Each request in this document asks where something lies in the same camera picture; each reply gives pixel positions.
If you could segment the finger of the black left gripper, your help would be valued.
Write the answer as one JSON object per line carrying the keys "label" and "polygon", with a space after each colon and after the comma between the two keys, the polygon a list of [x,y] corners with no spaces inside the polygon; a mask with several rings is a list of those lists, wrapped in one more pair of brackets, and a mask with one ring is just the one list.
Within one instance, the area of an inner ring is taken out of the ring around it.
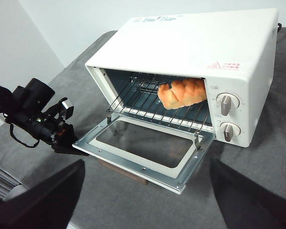
{"label": "finger of the black left gripper", "polygon": [[72,144],[75,143],[77,140],[78,140],[78,138],[64,139],[61,142],[55,141],[52,143],[51,147],[55,153],[59,153],[59,154],[88,156],[89,154],[87,154],[81,150],[78,150],[72,146]]}
{"label": "finger of the black left gripper", "polygon": [[74,133],[73,125],[67,124],[66,125],[66,133],[65,133],[65,144],[68,147],[72,148],[72,144],[76,141],[78,141],[78,138]]}

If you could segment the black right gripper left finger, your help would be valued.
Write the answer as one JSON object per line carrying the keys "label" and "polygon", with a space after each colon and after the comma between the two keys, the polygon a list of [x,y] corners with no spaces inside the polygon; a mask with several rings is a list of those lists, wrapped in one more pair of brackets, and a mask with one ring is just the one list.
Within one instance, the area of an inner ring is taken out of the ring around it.
{"label": "black right gripper left finger", "polygon": [[28,191],[0,201],[0,229],[65,229],[82,190],[85,163],[77,160]]}

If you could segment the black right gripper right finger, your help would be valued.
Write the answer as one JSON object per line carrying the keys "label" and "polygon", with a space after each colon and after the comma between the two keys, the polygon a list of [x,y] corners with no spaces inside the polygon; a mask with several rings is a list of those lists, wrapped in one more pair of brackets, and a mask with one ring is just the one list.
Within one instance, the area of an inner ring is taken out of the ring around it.
{"label": "black right gripper right finger", "polygon": [[213,158],[214,195],[229,229],[286,229],[286,199]]}

